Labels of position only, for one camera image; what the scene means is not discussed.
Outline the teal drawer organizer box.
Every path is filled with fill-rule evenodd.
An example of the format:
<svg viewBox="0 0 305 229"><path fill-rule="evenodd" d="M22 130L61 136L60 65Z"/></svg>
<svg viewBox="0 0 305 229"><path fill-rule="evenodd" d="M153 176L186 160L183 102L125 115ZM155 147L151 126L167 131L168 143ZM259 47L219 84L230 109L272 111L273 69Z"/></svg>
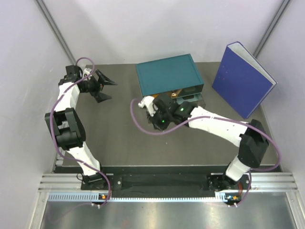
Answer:
<svg viewBox="0 0 305 229"><path fill-rule="evenodd" d="M204 84L190 54L138 63L136 64L136 72L143 97L147 96L152 88L157 88L163 84L182 86L182 88ZM196 104L203 101L202 92L173 99L179 104L184 101Z"/></svg>

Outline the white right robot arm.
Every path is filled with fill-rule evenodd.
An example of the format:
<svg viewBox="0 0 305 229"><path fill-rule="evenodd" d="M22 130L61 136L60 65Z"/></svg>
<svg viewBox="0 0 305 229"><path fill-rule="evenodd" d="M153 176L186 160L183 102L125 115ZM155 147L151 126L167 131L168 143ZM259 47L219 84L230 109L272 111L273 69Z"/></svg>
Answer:
<svg viewBox="0 0 305 229"><path fill-rule="evenodd" d="M154 129L164 131L170 123L206 131L238 147L238 154L221 176L207 177L210 189L221 191L235 188L244 173L259 168L269 146L261 122L237 122L207 111L195 103L179 104L166 94L145 96L138 106L146 111Z"/></svg>

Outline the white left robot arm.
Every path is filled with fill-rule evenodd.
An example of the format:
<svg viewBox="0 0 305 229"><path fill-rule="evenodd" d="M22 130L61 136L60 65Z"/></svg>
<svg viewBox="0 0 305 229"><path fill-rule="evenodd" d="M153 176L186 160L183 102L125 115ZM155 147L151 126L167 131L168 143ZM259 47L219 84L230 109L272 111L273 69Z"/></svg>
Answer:
<svg viewBox="0 0 305 229"><path fill-rule="evenodd" d="M82 182L103 189L108 184L108 178L101 172L100 162L94 158L86 144L86 132L76 113L76 105L80 93L89 93L98 103L112 97L102 93L104 86L117 83L105 76L99 69L95 71L98 78L88 76L92 70L82 70L77 65L66 67L66 75L60 79L60 102L53 113L53 131L55 142L59 148L69 153L83 170Z"/></svg>

